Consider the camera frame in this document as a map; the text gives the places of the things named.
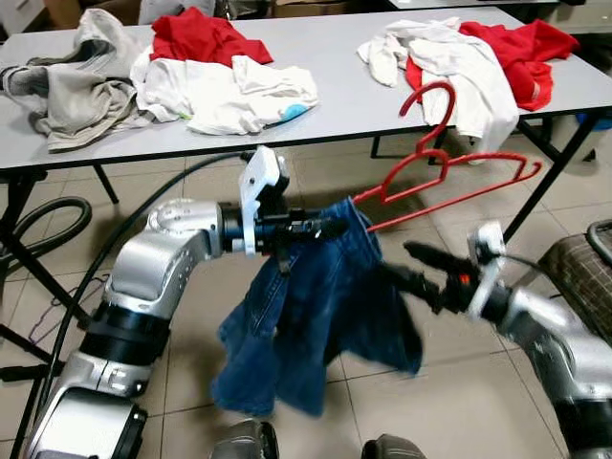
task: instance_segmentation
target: white tabletop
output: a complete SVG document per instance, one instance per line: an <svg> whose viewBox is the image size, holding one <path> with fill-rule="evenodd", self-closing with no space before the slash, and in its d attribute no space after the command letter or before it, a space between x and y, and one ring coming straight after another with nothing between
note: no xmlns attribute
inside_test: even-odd
<svg viewBox="0 0 612 459"><path fill-rule="evenodd" d="M356 55L357 47L385 25L402 18L417 21L459 16L483 24L520 23L497 8L393 11L340 16L298 17L238 21L235 27L248 38L264 41L274 58L272 66L298 65L309 69L318 86L320 104L294 120L270 127L256 136L206 136L186 129L183 121L160 123L107 136L75 151L50 154L46 139L33 132L27 112L0 98L0 170L16 167L70 167L92 163L117 163L158 157L215 152L260 143L270 146L322 142L342 138L391 134L423 127L420 107L405 118L400 106L410 94L400 78L397 88L372 79ZM150 40L148 27L131 33ZM0 51L0 60L23 63L35 55L64 55L72 48L74 31L13 35ZM612 107L612 79L571 56L553 62L555 89L552 102L538 113L568 112Z"/></svg>
<svg viewBox="0 0 612 459"><path fill-rule="evenodd" d="M388 0L398 10L486 7L499 5L554 5L558 0Z"/></svg>

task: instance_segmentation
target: jeans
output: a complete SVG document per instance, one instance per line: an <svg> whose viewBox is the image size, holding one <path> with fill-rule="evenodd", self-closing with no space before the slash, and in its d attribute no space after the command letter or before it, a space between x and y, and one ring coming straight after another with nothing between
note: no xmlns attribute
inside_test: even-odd
<svg viewBox="0 0 612 459"><path fill-rule="evenodd" d="M327 364L342 351L418 371L421 338L397 289L378 275L381 249L369 222L348 199L322 215L344 219L348 230L294 244L289 276L269 259L219 328L228 361L212 383L218 406L265 416L278 397L318 416Z"/></svg>

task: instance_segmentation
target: cardboard box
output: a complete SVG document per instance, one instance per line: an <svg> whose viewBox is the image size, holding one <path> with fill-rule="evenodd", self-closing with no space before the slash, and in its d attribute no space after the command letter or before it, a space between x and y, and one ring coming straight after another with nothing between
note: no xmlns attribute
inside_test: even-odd
<svg viewBox="0 0 612 459"><path fill-rule="evenodd" d="M354 2L295 3L291 5L273 5L273 17L321 16L327 14L346 14L354 12Z"/></svg>

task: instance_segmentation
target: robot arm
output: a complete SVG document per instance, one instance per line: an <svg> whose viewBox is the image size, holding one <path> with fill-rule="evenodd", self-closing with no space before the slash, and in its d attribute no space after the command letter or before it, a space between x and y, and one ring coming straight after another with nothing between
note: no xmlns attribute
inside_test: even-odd
<svg viewBox="0 0 612 459"><path fill-rule="evenodd" d="M146 389L189 275L225 251L273 252L280 269L295 241L335 237L338 222L288 211L284 160L259 147L240 177L240 208L178 199L154 208L121 249L83 342L66 361L33 429L27 457L133 459Z"/></svg>
<svg viewBox="0 0 612 459"><path fill-rule="evenodd" d="M403 290L421 297L437 314L443 309L485 319L527 354L548 398L572 458L612 457L612 348L594 336L574 311L498 279L505 246L498 224L469 239L470 259L418 243L412 256L448 273L446 288L406 267L385 272Z"/></svg>

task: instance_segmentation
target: red hanger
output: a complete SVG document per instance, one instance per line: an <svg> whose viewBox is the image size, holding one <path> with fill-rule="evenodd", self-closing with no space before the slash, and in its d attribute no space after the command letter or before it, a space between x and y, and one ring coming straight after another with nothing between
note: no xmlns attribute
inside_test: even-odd
<svg viewBox="0 0 612 459"><path fill-rule="evenodd" d="M523 182L525 180L528 180L534 177L542 168L542 162L535 161L533 164L532 171L529 174L523 176L522 173L523 173L523 170L525 169L525 165L527 165L528 160L523 155L519 155L517 153L477 153L473 155L465 155L459 158L451 159L448 157L447 152L443 149L425 148L426 144L429 141L438 137L442 133L442 131L447 127L448 121L450 120L450 115L452 114L452 110L454 109L454 105L455 105L456 96L455 96L454 88L450 84L444 81L435 81L433 83L429 83L421 87L418 91L413 92L406 99L406 101L402 105L402 108L400 109L400 116L402 117L405 116L410 106L412 106L412 104L418 98L420 98L423 95L423 93L426 93L427 91L430 91L432 89L437 89L437 88L444 89L448 92L448 107L447 107L447 112L445 113L444 118L442 119L442 122L438 124L430 133L423 136L417 142L416 151L414 153L406 156L403 160L401 160L399 163L393 166L391 171L388 173L388 175L385 177L385 179L382 181L380 185L374 186L373 188L370 188L364 191L363 193L358 194L357 196L353 197L353 203L355 204L361 203L362 201L368 198L371 198L373 196L379 196L381 199L381 204L383 206L394 203L396 201L399 201L400 199L406 198L420 191L423 191L424 189L439 185L446 179L448 175L448 170L451 167L458 165L458 164L467 163L469 161L474 161L474 160L517 161L519 162L519 164L516 168L516 172L514 173L514 176L506 182L502 182L496 185L485 186L484 188L474 191L472 193L468 193L463 196L459 196L457 198L451 198L442 203L430 206L428 208L417 210L415 212L388 220L386 222L378 223L368 228L368 231L382 230L384 228L388 228L393 225L397 225L407 220L411 220L413 218L417 218L422 215L427 215L428 213L431 213L434 210L438 210L439 208L445 208L453 204L461 203L475 196L479 196L481 194L488 193L490 191L502 188L504 186L509 186L509 185L517 184L519 182ZM400 170L404 169L407 165L409 165L413 161L422 159L423 157L431 157L431 156L435 156L442 162L442 168L440 169L440 175L438 176L437 179L433 179L421 185L413 186L412 188L406 189L404 191L400 191L395 194L391 194L391 195L388 194L389 186L393 182L393 179L395 178L395 176L400 172Z"/></svg>

